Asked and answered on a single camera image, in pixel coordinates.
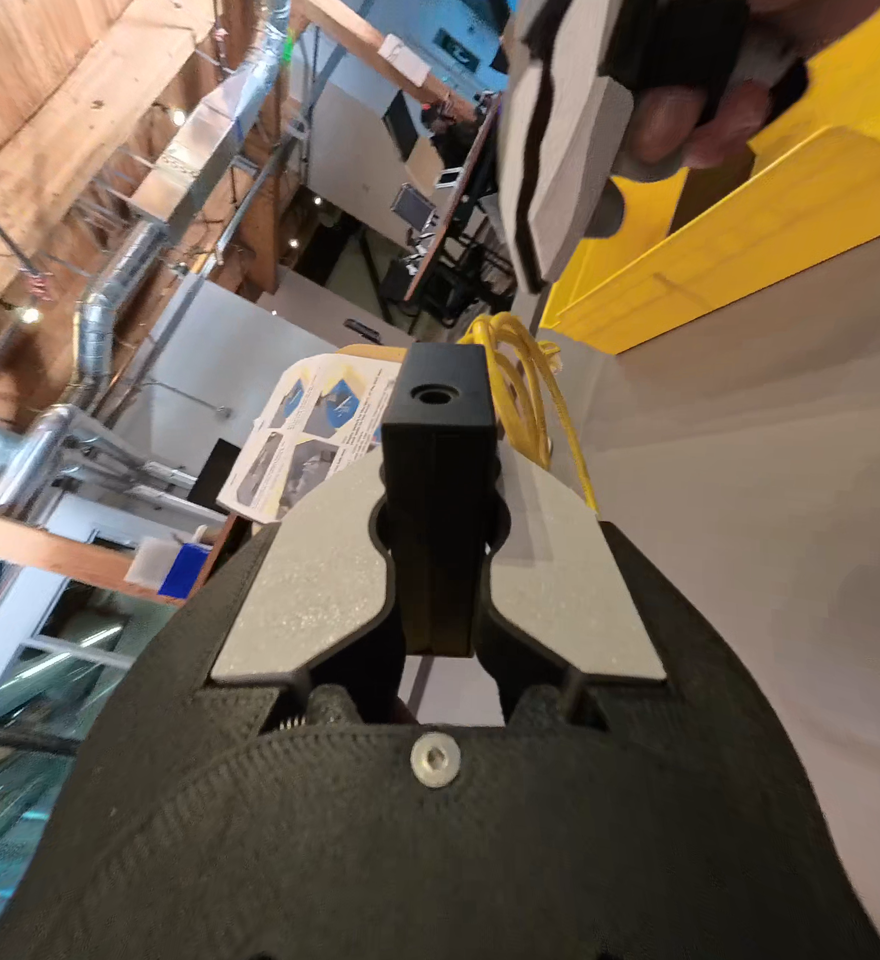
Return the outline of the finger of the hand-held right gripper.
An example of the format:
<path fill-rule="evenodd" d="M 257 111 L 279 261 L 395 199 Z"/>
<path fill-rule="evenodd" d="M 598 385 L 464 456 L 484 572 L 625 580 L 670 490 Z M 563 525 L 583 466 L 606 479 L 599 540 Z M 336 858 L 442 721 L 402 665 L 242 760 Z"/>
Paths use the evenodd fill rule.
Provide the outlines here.
<path fill-rule="evenodd" d="M 511 73 L 499 133 L 499 198 L 508 246 L 526 293 L 542 291 L 559 251 L 553 179 L 559 162 L 552 54 L 530 54 Z"/>
<path fill-rule="evenodd" d="M 556 282 L 600 213 L 634 109 L 607 65 L 620 1 L 563 2 L 531 30 L 545 82 L 545 120 L 526 209 L 534 278 Z"/>

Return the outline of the printed instruction sheet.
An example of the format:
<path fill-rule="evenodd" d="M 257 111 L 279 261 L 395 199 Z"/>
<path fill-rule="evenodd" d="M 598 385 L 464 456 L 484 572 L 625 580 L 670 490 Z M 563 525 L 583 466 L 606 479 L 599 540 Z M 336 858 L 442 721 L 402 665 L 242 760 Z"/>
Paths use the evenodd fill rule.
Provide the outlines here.
<path fill-rule="evenodd" d="M 244 442 L 217 504 L 270 524 L 316 486 L 381 446 L 400 363 L 317 354 L 279 378 Z"/>

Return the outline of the blue box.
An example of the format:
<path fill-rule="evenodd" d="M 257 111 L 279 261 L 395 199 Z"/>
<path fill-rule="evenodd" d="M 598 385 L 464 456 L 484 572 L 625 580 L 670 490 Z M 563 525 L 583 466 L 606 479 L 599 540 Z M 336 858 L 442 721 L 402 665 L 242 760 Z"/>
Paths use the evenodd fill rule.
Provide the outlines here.
<path fill-rule="evenodd" d="M 186 600 L 205 568 L 211 549 L 210 546 L 201 543 L 180 545 L 179 551 L 160 583 L 158 596 L 178 602 Z"/>

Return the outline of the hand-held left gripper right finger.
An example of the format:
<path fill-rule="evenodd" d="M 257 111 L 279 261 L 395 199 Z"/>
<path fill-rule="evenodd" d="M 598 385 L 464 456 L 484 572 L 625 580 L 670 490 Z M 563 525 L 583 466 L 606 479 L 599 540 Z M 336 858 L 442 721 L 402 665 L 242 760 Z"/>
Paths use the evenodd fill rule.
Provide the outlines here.
<path fill-rule="evenodd" d="M 494 612 L 589 680 L 664 682 L 596 511 L 509 445 L 498 457 L 508 531 L 490 563 Z"/>

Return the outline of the black network switch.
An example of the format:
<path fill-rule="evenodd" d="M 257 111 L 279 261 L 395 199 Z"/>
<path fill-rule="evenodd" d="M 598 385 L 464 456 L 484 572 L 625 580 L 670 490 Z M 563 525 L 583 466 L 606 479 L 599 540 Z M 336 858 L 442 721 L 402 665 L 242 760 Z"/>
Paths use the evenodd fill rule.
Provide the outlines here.
<path fill-rule="evenodd" d="M 411 653 L 472 653 L 496 442 L 484 349 L 414 343 L 381 423 L 387 543 Z"/>

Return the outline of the black monitor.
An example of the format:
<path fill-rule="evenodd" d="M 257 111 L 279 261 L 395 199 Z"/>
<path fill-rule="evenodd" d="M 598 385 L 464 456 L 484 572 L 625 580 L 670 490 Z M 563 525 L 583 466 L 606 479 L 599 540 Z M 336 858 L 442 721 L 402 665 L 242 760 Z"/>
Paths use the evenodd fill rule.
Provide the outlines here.
<path fill-rule="evenodd" d="M 410 113 L 406 95 L 398 90 L 382 115 L 382 123 L 394 144 L 400 161 L 407 163 L 420 140 L 419 130 Z"/>

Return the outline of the long wooden office desk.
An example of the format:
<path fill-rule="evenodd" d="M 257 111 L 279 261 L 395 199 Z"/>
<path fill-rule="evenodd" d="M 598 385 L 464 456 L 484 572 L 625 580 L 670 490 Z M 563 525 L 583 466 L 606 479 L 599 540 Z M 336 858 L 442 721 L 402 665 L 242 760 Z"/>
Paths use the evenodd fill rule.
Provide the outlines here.
<path fill-rule="evenodd" d="M 494 94 L 485 102 L 483 121 L 464 164 L 456 173 L 452 169 L 442 171 L 437 188 L 446 190 L 449 196 L 446 206 L 438 214 L 438 219 L 423 235 L 427 241 L 424 252 L 411 259 L 411 265 L 415 266 L 416 270 L 411 273 L 410 282 L 404 291 L 402 301 L 405 304 L 414 299 L 432 268 L 439 263 L 451 232 L 465 227 L 469 222 L 471 211 L 479 204 L 482 189 L 492 182 L 496 150 L 490 146 L 490 142 L 491 137 L 498 131 L 502 103 L 502 93 Z"/>

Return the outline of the silver ventilation duct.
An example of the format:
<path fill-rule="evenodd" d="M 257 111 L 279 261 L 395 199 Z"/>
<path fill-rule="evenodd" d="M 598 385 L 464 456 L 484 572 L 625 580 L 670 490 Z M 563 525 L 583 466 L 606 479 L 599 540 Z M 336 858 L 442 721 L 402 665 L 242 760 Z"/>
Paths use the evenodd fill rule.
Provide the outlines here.
<path fill-rule="evenodd" d="M 78 301 L 73 371 L 62 403 L 87 410 L 108 385 L 118 315 L 154 262 L 182 240 L 239 155 L 276 85 L 291 6 L 290 1 L 262 3 L 257 34 L 242 64 L 201 99 L 134 192 L 133 229 Z"/>

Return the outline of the grey tablet screen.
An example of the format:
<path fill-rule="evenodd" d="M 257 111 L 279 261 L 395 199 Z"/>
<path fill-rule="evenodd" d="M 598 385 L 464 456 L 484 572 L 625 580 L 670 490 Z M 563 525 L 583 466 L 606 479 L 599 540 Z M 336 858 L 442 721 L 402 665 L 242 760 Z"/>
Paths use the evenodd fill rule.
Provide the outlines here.
<path fill-rule="evenodd" d="M 411 183 L 404 183 L 398 189 L 390 207 L 414 234 L 426 233 L 433 225 L 437 208 L 430 198 Z"/>

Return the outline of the white foam block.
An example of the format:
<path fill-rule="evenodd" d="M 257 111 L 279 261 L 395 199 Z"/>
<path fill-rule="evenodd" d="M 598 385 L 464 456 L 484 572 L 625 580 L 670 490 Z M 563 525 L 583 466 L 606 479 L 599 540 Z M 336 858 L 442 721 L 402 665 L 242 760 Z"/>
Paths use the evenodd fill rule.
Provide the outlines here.
<path fill-rule="evenodd" d="M 123 578 L 124 582 L 159 594 L 182 546 L 183 544 L 173 537 L 144 538 L 134 551 L 134 557 Z"/>

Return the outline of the yellow plastic bin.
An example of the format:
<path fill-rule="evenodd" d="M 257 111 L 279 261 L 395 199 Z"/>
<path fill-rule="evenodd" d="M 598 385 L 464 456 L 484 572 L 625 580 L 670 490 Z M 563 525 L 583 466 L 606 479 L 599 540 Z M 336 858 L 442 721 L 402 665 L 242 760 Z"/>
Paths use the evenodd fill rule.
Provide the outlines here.
<path fill-rule="evenodd" d="M 803 98 L 750 143 L 744 183 L 681 223 L 694 174 L 614 179 L 621 229 L 585 240 L 541 329 L 621 354 L 880 236 L 880 9 L 809 64 Z"/>

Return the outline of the white hanging sign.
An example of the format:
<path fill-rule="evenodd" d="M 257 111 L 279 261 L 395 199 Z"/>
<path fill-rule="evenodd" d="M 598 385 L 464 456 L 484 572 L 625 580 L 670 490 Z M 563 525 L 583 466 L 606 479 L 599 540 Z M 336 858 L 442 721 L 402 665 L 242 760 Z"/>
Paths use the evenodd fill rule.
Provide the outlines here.
<path fill-rule="evenodd" d="M 431 75 L 430 66 L 399 36 L 393 33 L 386 34 L 378 49 L 378 54 L 387 64 L 406 78 L 411 85 L 418 89 L 425 87 L 426 81 Z"/>

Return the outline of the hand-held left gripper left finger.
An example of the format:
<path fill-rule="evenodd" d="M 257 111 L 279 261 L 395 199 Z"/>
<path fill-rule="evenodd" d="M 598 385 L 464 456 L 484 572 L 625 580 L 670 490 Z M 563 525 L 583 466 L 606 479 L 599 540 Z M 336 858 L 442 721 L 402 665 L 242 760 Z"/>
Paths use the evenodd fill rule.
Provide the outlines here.
<path fill-rule="evenodd" d="M 286 515 L 209 678 L 217 685 L 304 685 L 349 654 L 398 682 L 392 562 L 375 527 L 382 449 L 331 474 Z"/>

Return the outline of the person's right hand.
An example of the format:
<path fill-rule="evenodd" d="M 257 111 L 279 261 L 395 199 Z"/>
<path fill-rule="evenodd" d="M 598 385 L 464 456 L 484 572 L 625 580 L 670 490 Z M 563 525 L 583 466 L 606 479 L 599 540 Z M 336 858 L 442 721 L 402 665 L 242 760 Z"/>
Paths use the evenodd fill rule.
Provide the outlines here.
<path fill-rule="evenodd" d="M 751 1 L 755 20 L 786 40 L 804 60 L 841 40 L 880 9 L 880 1 Z M 625 147 L 643 164 L 680 157 L 690 169 L 712 169 L 746 149 L 749 142 L 806 90 L 804 73 L 769 85 L 746 79 L 722 99 L 713 119 L 701 123 L 706 94 L 670 86 L 646 91 L 638 100 Z"/>

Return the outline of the black square panel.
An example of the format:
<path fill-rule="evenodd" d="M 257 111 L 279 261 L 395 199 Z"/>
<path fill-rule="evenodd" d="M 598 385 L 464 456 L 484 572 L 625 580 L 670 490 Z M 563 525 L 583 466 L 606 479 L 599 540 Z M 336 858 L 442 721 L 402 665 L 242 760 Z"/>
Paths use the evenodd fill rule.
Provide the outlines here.
<path fill-rule="evenodd" d="M 240 452 L 239 446 L 218 438 L 197 474 L 196 482 L 186 495 L 186 500 L 227 516 L 230 510 L 219 503 L 218 496 L 227 483 Z"/>

